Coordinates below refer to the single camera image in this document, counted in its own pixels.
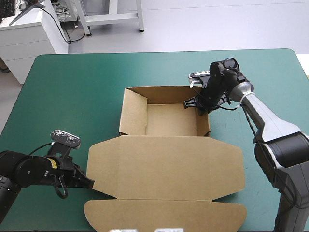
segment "white desk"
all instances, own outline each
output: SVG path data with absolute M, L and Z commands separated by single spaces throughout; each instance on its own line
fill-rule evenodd
M 50 0 L 42 4 L 57 21 Z M 67 54 L 69 46 L 64 42 L 52 18 L 39 8 L 32 9 L 9 26 L 19 13 L 17 8 L 15 16 L 4 19 L 0 24 L 0 57 L 19 83 L 23 84 L 37 56 Z

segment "floor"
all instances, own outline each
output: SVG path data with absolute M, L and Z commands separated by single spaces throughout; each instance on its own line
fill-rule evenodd
M 84 0 L 88 15 L 106 14 L 108 2 Z M 145 32 L 137 23 L 92 26 L 92 36 L 70 45 L 70 53 L 117 53 L 290 48 L 309 74 L 309 0 L 142 0 Z M 121 13 L 135 0 L 119 0 Z M 66 25 L 72 40 L 82 27 Z M 0 73 L 0 132 L 21 85 Z

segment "desk leg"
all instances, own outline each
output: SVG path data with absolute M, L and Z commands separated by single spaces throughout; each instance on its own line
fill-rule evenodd
M 75 0 L 75 5 L 76 5 L 77 13 L 79 15 L 79 19 L 82 23 L 84 32 L 85 32 L 86 35 L 89 36 L 89 35 L 91 35 L 91 33 L 90 33 L 90 30 L 89 30 L 88 25 L 87 25 L 86 20 L 85 20 L 85 12 L 83 11 L 81 0 Z
M 144 32 L 144 20 L 143 20 L 143 11 L 141 7 L 141 0 L 136 0 L 137 6 L 137 16 L 139 18 L 140 32 Z

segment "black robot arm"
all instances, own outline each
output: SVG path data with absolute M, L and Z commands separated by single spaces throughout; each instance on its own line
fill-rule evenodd
M 225 102 L 240 102 L 254 134 L 256 160 L 281 193 L 275 232 L 302 232 L 309 214 L 309 137 L 256 97 L 234 58 L 213 62 L 209 71 L 190 74 L 189 81 L 190 87 L 202 84 L 202 90 L 184 102 L 185 108 L 197 107 L 203 114 L 224 108 Z
M 0 153 L 0 223 L 21 188 L 52 185 L 62 199 L 68 196 L 68 188 L 92 188 L 94 181 L 88 179 L 69 156 L 72 148 L 80 147 L 80 139 L 61 130 L 52 132 L 51 137 L 54 142 L 44 157 L 13 151 Z

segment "cardboard box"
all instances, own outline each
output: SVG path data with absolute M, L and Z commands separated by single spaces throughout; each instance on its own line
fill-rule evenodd
M 111 139 L 90 148 L 87 176 L 95 190 L 117 198 L 85 204 L 99 232 L 235 232 L 246 218 L 243 205 L 212 201 L 242 190 L 245 178 L 241 150 L 210 137 Z
M 196 108 L 183 107 L 183 101 L 195 95 L 188 86 L 126 88 L 119 134 L 208 136 L 208 114 L 199 116 Z
M 183 107 L 195 95 L 188 86 L 125 89 L 119 133 L 127 136 L 89 150 L 93 188 L 117 198 L 85 204 L 96 231 L 235 232 L 243 224 L 243 205 L 213 202 L 244 188 L 242 152 L 205 137 L 208 115 Z

